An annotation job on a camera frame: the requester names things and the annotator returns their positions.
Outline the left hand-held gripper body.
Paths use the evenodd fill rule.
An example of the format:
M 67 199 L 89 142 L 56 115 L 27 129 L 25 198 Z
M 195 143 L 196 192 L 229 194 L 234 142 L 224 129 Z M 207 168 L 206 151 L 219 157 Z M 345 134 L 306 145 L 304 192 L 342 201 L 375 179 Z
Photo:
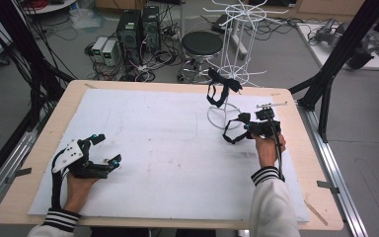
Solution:
M 72 139 L 52 161 L 53 174 L 68 169 L 75 178 L 80 179 L 106 179 L 109 171 L 108 165 L 94 164 L 89 160 L 89 149 L 84 143 L 85 139 Z

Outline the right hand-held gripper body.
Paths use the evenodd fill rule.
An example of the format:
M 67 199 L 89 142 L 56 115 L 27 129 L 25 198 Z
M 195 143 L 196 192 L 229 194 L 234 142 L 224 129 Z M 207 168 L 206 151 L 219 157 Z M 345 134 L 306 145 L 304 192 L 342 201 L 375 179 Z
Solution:
M 278 135 L 281 133 L 281 127 L 280 122 L 278 120 L 274 120 L 274 111 L 273 107 L 277 107 L 278 105 L 283 105 L 282 103 L 279 104 L 264 104 L 257 106 L 259 109 L 257 112 L 255 112 L 256 119 L 259 120 L 259 122 L 252 122 L 250 124 L 250 132 L 254 135 L 258 136 L 264 136 L 264 137 L 271 137 L 273 135 Z

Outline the person's right hand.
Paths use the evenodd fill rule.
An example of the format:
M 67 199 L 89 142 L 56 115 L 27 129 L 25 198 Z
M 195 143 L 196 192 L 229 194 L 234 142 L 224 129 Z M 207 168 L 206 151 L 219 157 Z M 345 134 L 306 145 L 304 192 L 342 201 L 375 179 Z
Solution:
M 261 138 L 260 136 L 253 135 L 253 138 L 256 142 L 256 149 L 262 168 L 274 165 L 278 158 L 277 149 L 280 149 L 281 152 L 286 149 L 286 141 L 282 134 L 278 136 L 279 144 L 276 144 L 271 137 Z

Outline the person's left hand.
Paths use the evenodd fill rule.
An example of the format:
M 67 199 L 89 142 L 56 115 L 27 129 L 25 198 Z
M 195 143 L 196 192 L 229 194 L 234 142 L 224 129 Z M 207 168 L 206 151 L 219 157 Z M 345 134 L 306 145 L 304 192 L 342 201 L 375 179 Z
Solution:
M 67 175 L 67 200 L 63 208 L 79 213 L 86 204 L 89 192 L 98 179 L 80 179 Z

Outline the white foam mat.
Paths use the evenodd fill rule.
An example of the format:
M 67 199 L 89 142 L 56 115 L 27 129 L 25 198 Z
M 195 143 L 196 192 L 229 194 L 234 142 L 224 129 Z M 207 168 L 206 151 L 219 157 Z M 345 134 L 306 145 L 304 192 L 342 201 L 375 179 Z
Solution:
M 253 115 L 269 96 L 232 95 L 226 114 L 202 93 L 89 89 L 58 147 L 103 134 L 91 147 L 101 164 L 119 168 L 98 181 L 82 213 L 88 217 L 246 220 L 259 168 L 240 113 Z

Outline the metal table clip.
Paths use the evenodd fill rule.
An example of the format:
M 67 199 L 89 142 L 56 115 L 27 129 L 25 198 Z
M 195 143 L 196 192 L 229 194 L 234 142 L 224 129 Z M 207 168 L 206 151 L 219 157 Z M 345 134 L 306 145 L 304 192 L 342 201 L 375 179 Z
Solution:
M 319 188 L 328 189 L 332 194 L 335 194 L 335 195 L 340 193 L 340 189 L 338 187 L 335 187 L 330 182 L 317 181 L 317 186 Z
M 15 179 L 17 177 L 21 177 L 21 176 L 25 176 L 25 175 L 28 175 L 32 172 L 32 169 L 31 168 L 25 168 L 25 169 L 20 169 L 20 170 L 17 170 L 15 171 L 12 175 L 8 176 L 6 179 L 5 179 L 5 183 L 6 184 L 12 184 Z

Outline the black round stool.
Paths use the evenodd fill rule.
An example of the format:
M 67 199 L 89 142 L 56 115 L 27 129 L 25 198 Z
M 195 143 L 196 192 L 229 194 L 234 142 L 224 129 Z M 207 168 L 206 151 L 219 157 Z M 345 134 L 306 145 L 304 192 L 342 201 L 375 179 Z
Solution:
M 209 59 L 216 57 L 223 47 L 223 40 L 212 32 L 198 31 L 184 35 L 181 41 L 185 62 L 179 70 L 179 82 L 207 83 Z

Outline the white power supply unit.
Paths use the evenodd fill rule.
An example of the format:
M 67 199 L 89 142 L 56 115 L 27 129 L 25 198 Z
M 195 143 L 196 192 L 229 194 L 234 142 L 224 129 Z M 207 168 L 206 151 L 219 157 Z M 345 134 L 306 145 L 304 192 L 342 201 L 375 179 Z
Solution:
M 106 66 L 115 66 L 118 61 L 118 49 L 116 41 L 109 39 L 103 49 L 103 57 Z
M 107 37 L 100 37 L 97 39 L 97 41 L 92 46 L 92 52 L 93 52 L 94 60 L 97 63 L 104 63 L 103 49 L 105 47 L 107 40 L 108 40 Z

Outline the white floor board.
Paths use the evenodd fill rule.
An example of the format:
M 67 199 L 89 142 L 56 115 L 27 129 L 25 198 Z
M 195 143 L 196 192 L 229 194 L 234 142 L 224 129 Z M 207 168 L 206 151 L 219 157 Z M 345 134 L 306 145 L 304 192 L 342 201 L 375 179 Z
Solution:
M 297 25 L 299 33 L 320 66 L 327 61 L 333 50 L 326 42 L 312 42 L 312 36 L 322 26 L 323 24 L 312 23 L 300 23 Z M 371 55 L 373 58 L 361 67 L 361 70 L 379 71 L 379 56 L 375 52 L 372 52 Z

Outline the thin wooden stick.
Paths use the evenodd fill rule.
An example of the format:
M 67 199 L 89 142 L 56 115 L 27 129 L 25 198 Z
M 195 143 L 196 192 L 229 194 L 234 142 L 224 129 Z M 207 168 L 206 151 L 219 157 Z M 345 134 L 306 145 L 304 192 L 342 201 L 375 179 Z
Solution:
M 310 209 L 310 211 L 325 225 L 328 226 L 328 221 L 323 217 L 323 215 L 307 200 L 304 200 L 306 206 Z

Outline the black computer tower green label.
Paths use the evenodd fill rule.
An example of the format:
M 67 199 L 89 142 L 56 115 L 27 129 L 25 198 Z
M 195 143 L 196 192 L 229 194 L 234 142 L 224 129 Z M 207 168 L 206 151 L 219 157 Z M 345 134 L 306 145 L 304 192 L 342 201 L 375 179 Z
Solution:
M 139 10 L 126 9 L 122 12 L 116 33 L 118 41 L 131 53 L 134 63 L 141 63 L 142 23 Z

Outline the grey robot device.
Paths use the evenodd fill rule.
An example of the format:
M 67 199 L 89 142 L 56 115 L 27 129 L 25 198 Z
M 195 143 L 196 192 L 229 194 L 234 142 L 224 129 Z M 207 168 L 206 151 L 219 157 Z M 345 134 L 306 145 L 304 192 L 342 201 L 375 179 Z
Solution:
M 340 24 L 335 29 L 333 29 L 335 21 L 335 19 L 329 19 L 322 27 L 317 30 L 317 41 L 324 41 L 330 46 L 335 46 L 341 40 L 341 37 L 346 30 L 346 25 Z

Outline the clear plastic bag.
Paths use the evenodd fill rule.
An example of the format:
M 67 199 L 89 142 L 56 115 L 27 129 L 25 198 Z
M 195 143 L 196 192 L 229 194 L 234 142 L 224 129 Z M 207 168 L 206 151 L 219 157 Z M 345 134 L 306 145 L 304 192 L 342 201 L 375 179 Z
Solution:
M 101 18 L 90 9 L 73 9 L 69 11 L 72 26 L 76 30 L 99 28 Z

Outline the aluminium rail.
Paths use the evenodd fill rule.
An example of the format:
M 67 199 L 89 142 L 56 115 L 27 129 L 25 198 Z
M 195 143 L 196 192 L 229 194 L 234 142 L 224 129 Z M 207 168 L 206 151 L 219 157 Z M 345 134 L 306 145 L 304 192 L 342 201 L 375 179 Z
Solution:
M 316 116 L 316 113 L 313 111 L 307 111 L 300 106 L 297 106 L 297 109 L 303 119 L 312 144 L 317 149 L 316 153 L 327 178 L 327 182 L 332 183 L 335 187 L 340 189 L 339 194 L 332 195 L 337 204 L 337 208 L 340 211 L 342 222 L 345 224 L 351 237 L 369 237 L 343 178 L 330 143 L 325 142 L 318 131 L 319 119 Z
M 5 179 L 20 170 L 48 120 L 48 112 L 41 110 L 36 118 L 28 111 L 0 150 L 0 197 L 11 184 Z

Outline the black frame strut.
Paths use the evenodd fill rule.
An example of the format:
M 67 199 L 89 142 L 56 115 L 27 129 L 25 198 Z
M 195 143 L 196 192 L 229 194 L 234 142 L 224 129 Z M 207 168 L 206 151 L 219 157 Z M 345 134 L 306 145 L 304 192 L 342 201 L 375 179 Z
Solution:
M 13 0 L 0 0 L 0 23 L 29 66 L 29 73 L 23 68 L 20 69 L 20 73 L 31 88 L 32 108 L 29 126 L 33 128 L 39 123 L 41 108 L 48 102 L 60 100 L 64 93 L 60 81 L 69 83 L 73 78 L 46 60 L 28 27 L 27 20 Z
M 321 69 L 310 79 L 289 89 L 291 94 L 307 89 L 306 94 L 298 100 L 298 104 L 308 112 L 313 112 L 316 103 L 321 101 L 318 134 L 325 143 L 328 142 L 327 124 L 333 83 L 378 18 L 379 0 L 365 0 Z

